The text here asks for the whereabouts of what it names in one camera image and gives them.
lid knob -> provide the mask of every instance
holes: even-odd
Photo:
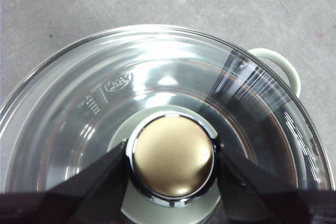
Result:
[[[134,150],[135,172],[159,195],[179,198],[207,182],[213,167],[213,147],[205,130],[177,114],[147,124]]]

white handle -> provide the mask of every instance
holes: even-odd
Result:
[[[258,58],[265,58],[277,64],[287,75],[289,85],[294,94],[300,97],[301,81],[293,65],[281,54],[267,48],[253,48],[249,52]]]

glass lid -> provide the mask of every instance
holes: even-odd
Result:
[[[51,188],[105,154],[127,119],[167,106],[299,188],[332,188],[309,117],[267,66],[206,34],[139,25],[72,44],[14,93],[2,109],[2,191]]]

pot handle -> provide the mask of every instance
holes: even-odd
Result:
[[[253,48],[249,52],[258,58],[269,59],[277,64],[287,75],[289,85],[294,94],[299,98],[301,93],[300,77],[293,65],[281,54],[267,48]]]

gray concrete surface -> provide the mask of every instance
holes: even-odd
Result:
[[[297,68],[336,170],[336,0],[2,0],[1,12],[2,104],[50,55],[113,27],[173,24],[276,50]]]

